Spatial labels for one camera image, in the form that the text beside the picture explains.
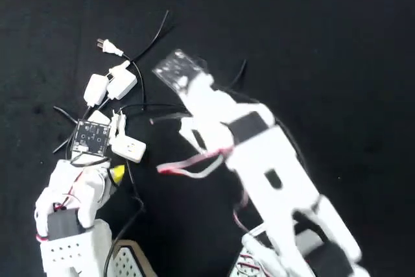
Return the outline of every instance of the yellow component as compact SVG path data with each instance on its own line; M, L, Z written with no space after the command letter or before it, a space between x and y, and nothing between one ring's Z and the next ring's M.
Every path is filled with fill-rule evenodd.
M125 166L118 165L117 167L114 167L111 171L113 173L112 178L114 179L114 182L117 184L121 182L125 173Z

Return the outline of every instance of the red wire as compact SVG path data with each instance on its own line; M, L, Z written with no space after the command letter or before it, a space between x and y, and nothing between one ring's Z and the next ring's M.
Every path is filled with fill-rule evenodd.
M72 183L72 186L71 186L71 189L67 192L68 194L71 194L71 192L72 192L72 190L73 190L73 184L75 184L75 182L77 181L77 180L79 180L79 178L80 178L80 176L82 175L82 173L84 173L83 171L81 171L81 173L77 176L77 178L75 179L75 181L73 181L73 183ZM54 207L56 210L57 209L62 209L62 207L63 206L65 206L65 203L68 201L68 199L69 199L69 196L67 196L66 198L65 198L65 200L64 200L64 202L63 203L61 203L61 204L58 204L56 207Z

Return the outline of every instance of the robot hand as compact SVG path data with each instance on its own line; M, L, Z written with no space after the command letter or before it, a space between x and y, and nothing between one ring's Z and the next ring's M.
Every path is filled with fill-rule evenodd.
M36 201L34 218L41 243L43 269L48 276L101 277L112 242L110 227L95 219L124 174L123 166L109 170L110 162L90 165L96 156L83 154L58 160L49 185ZM113 276L113 263L108 276Z
M95 156L82 155L78 162L90 162L90 157ZM48 218L58 211L77 210L83 228L93 225L97 210L110 198L109 166L108 161L91 167L74 167L69 160L58 160L49 185L36 201L38 239L46 239Z

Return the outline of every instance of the perforated white panel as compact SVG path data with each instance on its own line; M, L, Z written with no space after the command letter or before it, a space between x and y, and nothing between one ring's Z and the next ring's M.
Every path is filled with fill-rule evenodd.
M123 247L114 259L116 277L144 277L129 248Z

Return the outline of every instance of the transparent plastic piece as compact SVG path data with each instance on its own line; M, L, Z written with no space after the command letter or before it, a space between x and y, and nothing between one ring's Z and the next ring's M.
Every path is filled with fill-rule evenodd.
M166 85L177 94L187 93L190 84L199 75L207 75L207 71L187 56L182 50L175 50L153 69Z

